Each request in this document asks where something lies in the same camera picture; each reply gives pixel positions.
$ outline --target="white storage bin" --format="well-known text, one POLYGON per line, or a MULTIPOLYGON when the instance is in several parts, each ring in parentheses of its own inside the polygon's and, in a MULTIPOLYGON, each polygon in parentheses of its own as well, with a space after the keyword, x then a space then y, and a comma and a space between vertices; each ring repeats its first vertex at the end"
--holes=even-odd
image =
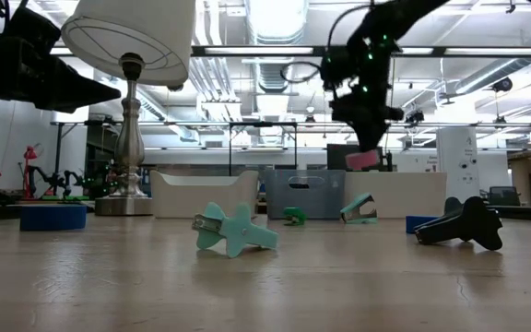
POLYGON ((190 219, 215 202, 227 216, 241 202, 254 212, 258 172, 239 176, 173 176, 151 172, 153 214, 156 218, 190 219))

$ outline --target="gray storage bin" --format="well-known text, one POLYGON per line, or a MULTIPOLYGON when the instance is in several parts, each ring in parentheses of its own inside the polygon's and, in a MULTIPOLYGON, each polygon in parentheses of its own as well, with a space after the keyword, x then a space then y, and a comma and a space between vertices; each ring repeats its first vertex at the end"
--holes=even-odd
POLYGON ((264 177, 270 219, 284 219, 285 208, 300 208, 307 219, 340 218, 345 171, 268 170, 264 177))

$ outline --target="white lampshade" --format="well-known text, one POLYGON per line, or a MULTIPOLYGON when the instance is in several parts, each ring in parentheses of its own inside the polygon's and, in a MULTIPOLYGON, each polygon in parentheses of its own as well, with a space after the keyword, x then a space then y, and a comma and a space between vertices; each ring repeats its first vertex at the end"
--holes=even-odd
POLYGON ((75 56, 124 78, 119 60, 136 53, 145 61, 141 84, 177 86, 188 78, 195 0, 81 0, 62 27, 75 56))

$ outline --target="desk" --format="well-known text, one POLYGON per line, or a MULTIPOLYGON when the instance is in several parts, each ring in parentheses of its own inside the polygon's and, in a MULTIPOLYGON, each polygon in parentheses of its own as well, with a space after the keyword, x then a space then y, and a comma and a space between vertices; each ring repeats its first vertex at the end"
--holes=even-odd
POLYGON ((228 259, 190 220, 0 221, 0 332, 531 331, 531 222, 504 222, 499 253, 416 244, 402 220, 283 222, 277 251, 228 259))

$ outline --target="silver lamp stand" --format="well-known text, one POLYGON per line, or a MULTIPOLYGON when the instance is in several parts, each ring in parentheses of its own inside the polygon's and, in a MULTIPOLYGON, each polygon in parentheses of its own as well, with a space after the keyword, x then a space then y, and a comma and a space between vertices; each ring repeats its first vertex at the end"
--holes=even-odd
POLYGON ((122 99, 124 122, 114 150, 120 167, 118 188, 113 194, 96 199, 95 211, 97 216, 148 216, 152 215, 151 198, 140 190, 140 176, 136 174, 145 159, 138 126, 140 101, 136 98, 136 81, 145 63, 137 54, 126 53, 120 58, 120 65, 128 82, 128 94, 122 99))

